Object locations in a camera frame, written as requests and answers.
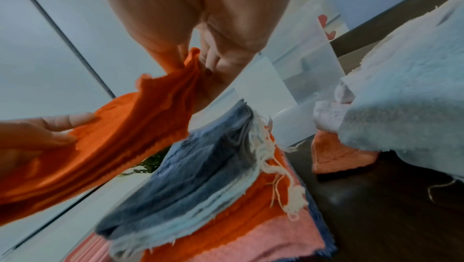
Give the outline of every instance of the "stack of towels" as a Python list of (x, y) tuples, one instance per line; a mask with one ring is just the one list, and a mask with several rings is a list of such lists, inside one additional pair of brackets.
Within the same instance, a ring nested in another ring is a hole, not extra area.
[(174, 144), (96, 233), (115, 258), (271, 262), (335, 251), (309, 192), (243, 101)]
[(336, 102), (316, 104), (316, 125), (354, 149), (394, 150), (407, 163), (463, 178), (463, 63), (464, 0), (449, 0), (366, 55), (341, 79)]

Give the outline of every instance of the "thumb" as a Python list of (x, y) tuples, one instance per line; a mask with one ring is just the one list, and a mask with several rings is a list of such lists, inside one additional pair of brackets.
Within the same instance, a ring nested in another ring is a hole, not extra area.
[(28, 122), (0, 122), (0, 149), (45, 150), (75, 141), (72, 135), (49, 131)]

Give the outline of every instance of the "orange fabric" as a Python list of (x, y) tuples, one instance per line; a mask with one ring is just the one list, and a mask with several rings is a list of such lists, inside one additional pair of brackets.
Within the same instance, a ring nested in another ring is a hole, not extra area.
[[(276, 148), (275, 158), (284, 165), (281, 152)], [(278, 165), (274, 160), (270, 165)], [(245, 195), (216, 218), (191, 235), (177, 239), (174, 245), (165, 244), (146, 250), (141, 262), (183, 262), (204, 251), (226, 245), (247, 234), (256, 226), (275, 217), (285, 215), (277, 200), (270, 207), (272, 185), (276, 175), (261, 173)], [(288, 202), (290, 180), (285, 177), (280, 181), (278, 190), (282, 204)]]
[(311, 144), (313, 172), (328, 174), (376, 162), (379, 152), (362, 151), (340, 143), (336, 133), (318, 131)]
[(181, 71), (142, 75), (138, 92), (112, 100), (95, 112), (95, 121), (71, 132), (76, 144), (45, 152), (2, 179), (0, 225), (101, 185), (187, 137), (199, 54), (193, 48)]

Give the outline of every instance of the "plastic container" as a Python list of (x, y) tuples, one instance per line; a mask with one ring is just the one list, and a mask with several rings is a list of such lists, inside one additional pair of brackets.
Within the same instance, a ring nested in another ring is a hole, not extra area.
[(308, 2), (279, 23), (261, 52), (297, 103), (273, 117), (273, 135), (283, 147), (316, 133), (315, 102), (333, 101), (335, 87), (345, 75), (319, 23), (320, 14), (320, 6)]

